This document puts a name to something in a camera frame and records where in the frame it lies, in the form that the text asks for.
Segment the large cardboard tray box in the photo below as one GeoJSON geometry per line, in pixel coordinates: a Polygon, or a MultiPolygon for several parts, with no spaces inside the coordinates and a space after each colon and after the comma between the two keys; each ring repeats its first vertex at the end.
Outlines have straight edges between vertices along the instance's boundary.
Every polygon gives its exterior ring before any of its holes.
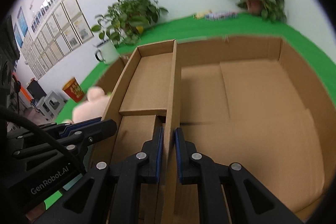
{"type": "MultiPolygon", "coordinates": [[[[335,176],[335,106],[315,71],[272,36],[177,42],[177,53],[186,140],[239,162],[307,220],[335,176]]],[[[199,223],[196,186],[176,180],[174,201],[172,223],[199,223]]]]}

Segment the yellow small packet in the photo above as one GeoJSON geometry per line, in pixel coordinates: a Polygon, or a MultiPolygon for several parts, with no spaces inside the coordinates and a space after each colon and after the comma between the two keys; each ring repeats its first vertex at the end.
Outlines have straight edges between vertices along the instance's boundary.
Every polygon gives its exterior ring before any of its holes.
{"type": "Polygon", "coordinates": [[[202,18],[204,18],[207,14],[210,14],[210,13],[212,13],[211,10],[202,11],[202,12],[197,12],[197,13],[195,13],[195,14],[193,15],[193,17],[194,17],[195,19],[202,19],[202,18]]]}

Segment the grey plastic stool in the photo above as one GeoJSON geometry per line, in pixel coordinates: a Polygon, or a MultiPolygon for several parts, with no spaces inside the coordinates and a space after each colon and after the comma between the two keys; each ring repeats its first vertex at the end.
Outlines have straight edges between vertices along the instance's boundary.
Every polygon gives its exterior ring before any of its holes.
{"type": "Polygon", "coordinates": [[[39,100],[36,108],[45,116],[46,120],[50,121],[57,117],[64,106],[65,102],[63,98],[54,91],[51,91],[39,100]]]}

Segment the left potted green plant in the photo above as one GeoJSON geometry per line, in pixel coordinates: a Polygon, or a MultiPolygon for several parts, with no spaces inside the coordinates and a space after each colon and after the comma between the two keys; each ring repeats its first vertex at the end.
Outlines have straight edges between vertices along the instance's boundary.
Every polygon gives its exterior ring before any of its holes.
{"type": "Polygon", "coordinates": [[[115,47],[134,45],[144,31],[159,22],[167,8],[157,0],[117,0],[104,14],[95,16],[91,31],[102,41],[110,41],[115,47]]]}

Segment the red paper cup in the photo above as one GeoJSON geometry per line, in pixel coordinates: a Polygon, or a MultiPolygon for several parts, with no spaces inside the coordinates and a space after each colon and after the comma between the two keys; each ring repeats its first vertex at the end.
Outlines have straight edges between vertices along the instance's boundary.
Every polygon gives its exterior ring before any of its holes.
{"type": "Polygon", "coordinates": [[[64,85],[62,90],[76,103],[80,102],[85,96],[83,89],[74,77],[64,85]]]}

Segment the blue wall poster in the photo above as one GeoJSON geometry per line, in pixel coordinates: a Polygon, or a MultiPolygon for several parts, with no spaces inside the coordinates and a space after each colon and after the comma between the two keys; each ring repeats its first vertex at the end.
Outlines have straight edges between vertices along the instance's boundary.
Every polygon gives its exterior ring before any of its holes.
{"type": "Polygon", "coordinates": [[[23,46],[23,41],[29,31],[25,15],[23,13],[22,7],[19,8],[17,14],[17,22],[14,25],[14,36],[18,46],[21,48],[23,46]]]}

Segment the long brown cardboard box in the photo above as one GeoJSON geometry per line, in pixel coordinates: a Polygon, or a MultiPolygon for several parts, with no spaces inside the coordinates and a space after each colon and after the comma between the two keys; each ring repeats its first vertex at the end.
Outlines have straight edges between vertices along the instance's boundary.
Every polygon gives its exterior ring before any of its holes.
{"type": "Polygon", "coordinates": [[[157,119],[165,121],[159,184],[147,188],[145,223],[172,223],[176,189],[173,131],[179,126],[181,109],[181,64],[177,41],[138,46],[117,75],[110,67],[98,86],[111,92],[103,119],[118,125],[116,136],[94,145],[89,165],[114,162],[135,153],[146,137],[154,133],[157,119]]]}

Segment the black cabinet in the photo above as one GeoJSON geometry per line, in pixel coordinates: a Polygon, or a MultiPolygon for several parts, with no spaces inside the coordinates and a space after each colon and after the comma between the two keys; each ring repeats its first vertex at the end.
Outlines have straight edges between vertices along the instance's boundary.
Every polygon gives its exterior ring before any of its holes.
{"type": "Polygon", "coordinates": [[[47,95],[36,79],[32,79],[30,81],[27,86],[27,90],[37,102],[47,95]]]}

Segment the white enamel mug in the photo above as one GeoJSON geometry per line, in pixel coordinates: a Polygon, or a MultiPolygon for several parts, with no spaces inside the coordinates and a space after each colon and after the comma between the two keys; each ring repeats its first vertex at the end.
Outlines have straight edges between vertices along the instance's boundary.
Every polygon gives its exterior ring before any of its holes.
{"type": "Polygon", "coordinates": [[[94,54],[98,62],[110,65],[119,59],[120,55],[111,40],[106,40],[96,46],[94,54]]]}

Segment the framed certificates on wall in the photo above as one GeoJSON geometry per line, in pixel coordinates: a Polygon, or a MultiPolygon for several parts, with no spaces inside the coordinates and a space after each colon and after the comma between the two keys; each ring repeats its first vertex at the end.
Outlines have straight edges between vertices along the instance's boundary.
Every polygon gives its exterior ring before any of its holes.
{"type": "Polygon", "coordinates": [[[37,14],[26,32],[21,53],[36,79],[93,38],[78,0],[61,0],[37,14]]]}

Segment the pink pig plush toy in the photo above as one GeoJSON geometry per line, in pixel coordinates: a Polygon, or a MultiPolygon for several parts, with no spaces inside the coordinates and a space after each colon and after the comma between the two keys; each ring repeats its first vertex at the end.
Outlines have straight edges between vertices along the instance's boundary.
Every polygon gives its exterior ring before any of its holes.
{"type": "Polygon", "coordinates": [[[75,106],[70,119],[63,119],[63,123],[75,124],[94,118],[101,118],[105,112],[112,93],[105,93],[99,86],[90,87],[87,99],[75,106]]]}

